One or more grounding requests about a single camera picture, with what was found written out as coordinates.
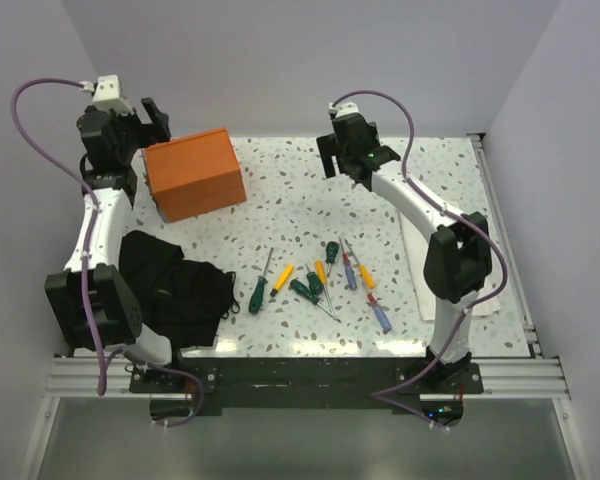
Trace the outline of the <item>orange drawer box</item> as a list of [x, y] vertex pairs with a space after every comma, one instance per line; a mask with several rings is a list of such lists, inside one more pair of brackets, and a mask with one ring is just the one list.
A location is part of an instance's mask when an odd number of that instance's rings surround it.
[[242, 203], [242, 171], [226, 128], [145, 150], [149, 190], [162, 217], [177, 222]]

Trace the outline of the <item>yellow screwdriver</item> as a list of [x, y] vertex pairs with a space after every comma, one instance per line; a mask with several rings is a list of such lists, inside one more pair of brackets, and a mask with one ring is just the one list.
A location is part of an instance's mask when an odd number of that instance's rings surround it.
[[278, 292], [283, 288], [286, 281], [293, 273], [293, 270], [294, 270], [294, 266], [292, 264], [289, 264], [285, 267], [285, 269], [280, 274], [276, 283], [274, 284], [273, 288], [270, 291], [270, 298], [274, 298], [278, 294]]
[[323, 263], [320, 260], [316, 260], [315, 261], [315, 268], [316, 268], [316, 273], [323, 285], [323, 290], [324, 290], [324, 294], [325, 294], [325, 298], [327, 300], [327, 304], [329, 307], [329, 310], [331, 313], [334, 313], [334, 308], [333, 308], [333, 304], [331, 301], [331, 296], [329, 293], [329, 287], [328, 287], [328, 281], [327, 281], [327, 276], [326, 276], [326, 271], [324, 269]]
[[370, 289], [374, 289], [376, 284], [375, 281], [373, 280], [371, 274], [369, 273], [368, 269], [366, 268], [366, 266], [360, 261], [359, 257], [357, 256], [357, 254], [354, 252], [353, 246], [351, 245], [351, 243], [347, 240], [344, 239], [344, 242], [346, 244], [346, 246], [348, 247], [351, 255], [353, 256], [357, 267], [358, 267], [358, 271], [361, 275], [361, 278], [363, 279], [363, 281], [365, 282], [365, 285], [370, 288]]

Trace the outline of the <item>blue red screwdriver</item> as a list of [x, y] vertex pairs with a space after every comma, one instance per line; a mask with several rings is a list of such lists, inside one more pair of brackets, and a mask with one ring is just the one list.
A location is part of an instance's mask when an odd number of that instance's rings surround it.
[[380, 306], [380, 304], [378, 303], [378, 301], [376, 300], [374, 295], [372, 293], [368, 293], [367, 299], [370, 302], [370, 305], [372, 307], [374, 315], [376, 316], [376, 319], [378, 320], [378, 322], [382, 328], [382, 331], [384, 333], [390, 332], [392, 330], [392, 325], [391, 325], [385, 311], [382, 309], [382, 307]]
[[355, 291], [357, 289], [355, 273], [354, 273], [353, 267], [351, 265], [349, 255], [347, 254], [346, 249], [344, 247], [344, 242], [343, 242], [342, 238], [339, 239], [339, 244], [340, 244], [340, 248], [342, 250], [342, 260], [343, 260], [343, 264], [344, 264], [345, 275], [346, 275], [349, 289], [351, 291]]

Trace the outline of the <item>long green screwdriver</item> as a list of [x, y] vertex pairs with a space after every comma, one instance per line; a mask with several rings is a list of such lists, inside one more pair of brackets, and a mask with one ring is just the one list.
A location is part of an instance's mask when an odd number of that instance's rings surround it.
[[271, 259], [273, 256], [273, 252], [274, 252], [274, 248], [271, 247], [269, 250], [264, 268], [262, 269], [261, 274], [258, 276], [256, 286], [251, 295], [249, 305], [248, 305], [248, 311], [250, 314], [255, 315], [262, 308], [263, 301], [264, 301], [265, 285], [267, 283], [266, 276], [267, 276], [268, 268], [269, 268], [269, 265], [270, 265], [270, 262], [271, 262]]

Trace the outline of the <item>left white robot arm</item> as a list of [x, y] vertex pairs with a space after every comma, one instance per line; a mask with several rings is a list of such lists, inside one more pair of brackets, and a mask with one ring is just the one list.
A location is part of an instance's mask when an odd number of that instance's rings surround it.
[[122, 239], [137, 191], [131, 165], [137, 151], [170, 140], [169, 117], [152, 98], [136, 112], [89, 106], [77, 121], [85, 154], [84, 216], [76, 246], [62, 272], [45, 280], [45, 293], [65, 341], [72, 348], [120, 349], [155, 364], [151, 378], [165, 392], [180, 390], [187, 368], [172, 358], [170, 341], [146, 326], [139, 301], [119, 270]]

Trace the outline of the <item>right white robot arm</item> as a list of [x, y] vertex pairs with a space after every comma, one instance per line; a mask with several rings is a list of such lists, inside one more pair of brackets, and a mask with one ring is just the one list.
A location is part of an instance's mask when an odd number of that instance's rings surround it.
[[448, 206], [418, 180], [390, 174], [400, 156], [380, 143], [376, 124], [354, 103], [331, 106], [329, 117], [333, 132], [317, 139], [325, 175], [344, 174], [387, 200], [428, 241], [423, 277], [435, 297], [434, 331], [426, 362], [405, 384], [449, 392], [468, 371], [473, 306], [493, 268], [488, 222]]

